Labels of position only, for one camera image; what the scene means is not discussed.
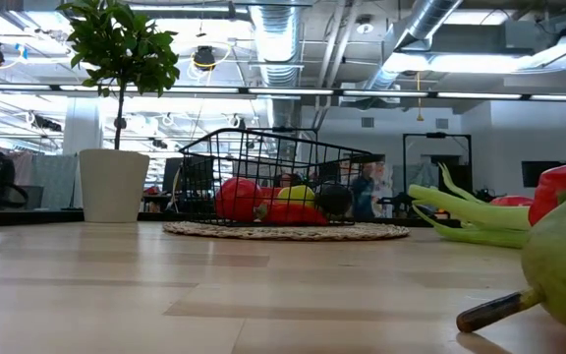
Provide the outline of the long ceiling light bar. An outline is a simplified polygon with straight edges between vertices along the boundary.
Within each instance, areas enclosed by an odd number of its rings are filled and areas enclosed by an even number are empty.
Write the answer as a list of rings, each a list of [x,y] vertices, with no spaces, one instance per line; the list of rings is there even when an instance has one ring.
[[[1,92],[89,95],[95,88],[74,85],[43,84],[1,84]],[[420,98],[420,99],[456,99],[456,100],[499,100],[499,101],[531,101],[531,102],[563,102],[566,94],[544,93],[499,93],[499,92],[467,92],[467,91],[434,91],[434,90],[361,90],[341,88],[242,88],[242,87],[195,87],[175,86],[165,94],[170,96],[193,97],[230,97],[230,96],[264,96],[280,97],[345,97],[345,98]]]

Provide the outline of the green apple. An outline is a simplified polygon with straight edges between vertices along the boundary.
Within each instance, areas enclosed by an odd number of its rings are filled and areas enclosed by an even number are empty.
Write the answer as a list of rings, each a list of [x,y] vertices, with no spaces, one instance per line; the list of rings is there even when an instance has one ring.
[[[306,185],[297,185],[282,188],[276,199],[284,203],[314,207],[315,193]]]

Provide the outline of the green leafy potted tree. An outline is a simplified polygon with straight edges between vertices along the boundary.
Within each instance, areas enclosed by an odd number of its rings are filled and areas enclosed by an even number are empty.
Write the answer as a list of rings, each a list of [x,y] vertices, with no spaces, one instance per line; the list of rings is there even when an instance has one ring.
[[[140,95],[161,96],[180,78],[179,55],[171,48],[176,33],[160,30],[151,17],[135,13],[119,0],[70,0],[57,9],[71,16],[67,41],[75,55],[70,66],[89,65],[83,86],[102,97],[117,97],[114,148],[118,149],[128,87]]]

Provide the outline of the black plum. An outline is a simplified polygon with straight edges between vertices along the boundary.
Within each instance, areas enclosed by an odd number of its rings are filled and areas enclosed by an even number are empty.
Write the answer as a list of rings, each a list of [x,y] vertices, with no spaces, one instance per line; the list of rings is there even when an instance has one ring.
[[[351,191],[341,184],[322,184],[315,192],[314,204],[328,215],[344,215],[352,202]]]

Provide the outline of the green pear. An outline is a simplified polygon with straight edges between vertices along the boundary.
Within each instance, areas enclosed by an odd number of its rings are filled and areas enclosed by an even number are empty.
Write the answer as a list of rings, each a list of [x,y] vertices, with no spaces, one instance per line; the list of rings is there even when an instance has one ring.
[[[528,287],[462,312],[460,331],[477,331],[536,305],[566,326],[566,201],[532,227],[521,266]]]

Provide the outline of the orange-red bell pepper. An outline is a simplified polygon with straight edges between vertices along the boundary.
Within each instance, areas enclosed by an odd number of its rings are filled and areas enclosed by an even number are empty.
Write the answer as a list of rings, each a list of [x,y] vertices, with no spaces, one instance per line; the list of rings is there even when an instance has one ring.
[[[502,207],[529,207],[533,202],[533,199],[523,196],[502,196],[490,201],[492,205]]]

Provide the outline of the green white celery stalk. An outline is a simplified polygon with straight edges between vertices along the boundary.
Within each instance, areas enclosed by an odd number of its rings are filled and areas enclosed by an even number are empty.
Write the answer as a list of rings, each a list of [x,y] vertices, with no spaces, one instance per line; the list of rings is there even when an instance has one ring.
[[[456,186],[446,165],[440,164],[442,177],[450,193],[412,184],[408,196],[412,210],[445,240],[511,249],[522,249],[529,239],[529,206],[495,206],[477,199]],[[460,221],[460,227],[441,224],[423,213],[423,207],[447,211]]]

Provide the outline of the red chili pepper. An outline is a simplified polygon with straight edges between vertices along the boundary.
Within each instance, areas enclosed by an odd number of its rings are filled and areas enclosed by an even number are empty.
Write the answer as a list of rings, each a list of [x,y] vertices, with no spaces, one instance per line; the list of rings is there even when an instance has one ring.
[[[309,225],[328,224],[325,216],[313,206],[288,202],[264,203],[255,209],[255,216],[263,223],[274,225]]]

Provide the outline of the white plant pot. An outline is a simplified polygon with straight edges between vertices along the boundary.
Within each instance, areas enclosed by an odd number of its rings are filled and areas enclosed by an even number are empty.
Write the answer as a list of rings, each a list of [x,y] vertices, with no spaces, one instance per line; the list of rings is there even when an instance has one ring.
[[[85,221],[136,222],[150,158],[116,149],[85,149],[79,157]]]

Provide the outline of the red apple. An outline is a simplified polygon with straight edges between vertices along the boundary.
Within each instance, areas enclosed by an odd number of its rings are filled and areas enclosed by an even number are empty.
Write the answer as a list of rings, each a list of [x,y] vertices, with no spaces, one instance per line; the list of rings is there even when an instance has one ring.
[[[253,222],[254,208],[260,204],[261,188],[245,178],[225,181],[215,194],[215,212],[223,219],[238,222]]]

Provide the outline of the grey chair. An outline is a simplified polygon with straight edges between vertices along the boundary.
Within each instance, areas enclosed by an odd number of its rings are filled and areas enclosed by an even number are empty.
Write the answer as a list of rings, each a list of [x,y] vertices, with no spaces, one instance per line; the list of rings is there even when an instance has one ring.
[[[37,209],[41,208],[43,188],[40,186],[17,186],[8,188],[1,208]]]

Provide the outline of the red bell pepper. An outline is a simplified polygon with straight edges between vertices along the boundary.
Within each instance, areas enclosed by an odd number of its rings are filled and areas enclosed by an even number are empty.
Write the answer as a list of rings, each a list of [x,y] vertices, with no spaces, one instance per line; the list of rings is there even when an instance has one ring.
[[[530,205],[528,220],[535,225],[550,211],[566,201],[566,165],[542,172],[535,190],[534,202]]]

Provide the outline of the black rectangular rack frame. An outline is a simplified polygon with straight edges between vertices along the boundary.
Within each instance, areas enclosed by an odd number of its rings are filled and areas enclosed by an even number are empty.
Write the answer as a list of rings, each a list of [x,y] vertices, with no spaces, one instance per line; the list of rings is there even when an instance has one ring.
[[[449,192],[440,164],[448,167],[454,184],[471,193],[473,189],[472,138],[470,135],[411,133],[402,137],[403,193],[411,184],[436,187]]]

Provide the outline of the light blue partition panel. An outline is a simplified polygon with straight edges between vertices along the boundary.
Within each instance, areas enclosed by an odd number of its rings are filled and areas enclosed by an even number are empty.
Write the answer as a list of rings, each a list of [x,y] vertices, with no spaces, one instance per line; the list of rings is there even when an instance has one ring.
[[[74,194],[78,157],[71,155],[35,155],[32,158],[32,183],[42,188],[41,207],[69,207]]]

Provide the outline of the round woven placemat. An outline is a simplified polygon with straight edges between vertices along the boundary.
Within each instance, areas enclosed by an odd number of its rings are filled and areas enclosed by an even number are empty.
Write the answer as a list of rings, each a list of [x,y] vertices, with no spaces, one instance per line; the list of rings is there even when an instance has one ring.
[[[356,223],[345,226],[222,226],[189,221],[169,222],[163,231],[176,235],[259,241],[373,241],[407,237],[404,226]]]

